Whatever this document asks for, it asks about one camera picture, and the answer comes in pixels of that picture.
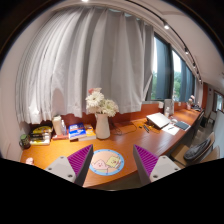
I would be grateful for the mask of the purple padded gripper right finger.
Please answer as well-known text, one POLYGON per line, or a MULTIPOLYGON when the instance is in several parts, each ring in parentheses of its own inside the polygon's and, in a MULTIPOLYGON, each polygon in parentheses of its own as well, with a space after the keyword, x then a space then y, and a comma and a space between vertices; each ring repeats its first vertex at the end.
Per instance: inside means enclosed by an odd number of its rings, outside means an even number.
POLYGON ((133 155, 143 186, 180 170, 167 156, 156 156, 138 145, 133 146, 133 155))

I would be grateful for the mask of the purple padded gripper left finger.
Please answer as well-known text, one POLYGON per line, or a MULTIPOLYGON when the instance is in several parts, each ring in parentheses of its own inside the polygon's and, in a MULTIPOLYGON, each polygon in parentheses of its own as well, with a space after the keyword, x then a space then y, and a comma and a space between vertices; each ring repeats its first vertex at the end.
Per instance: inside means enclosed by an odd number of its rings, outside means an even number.
POLYGON ((46 171, 65 180, 82 186, 93 156, 93 145, 88 145, 70 156, 60 156, 52 162, 46 171))

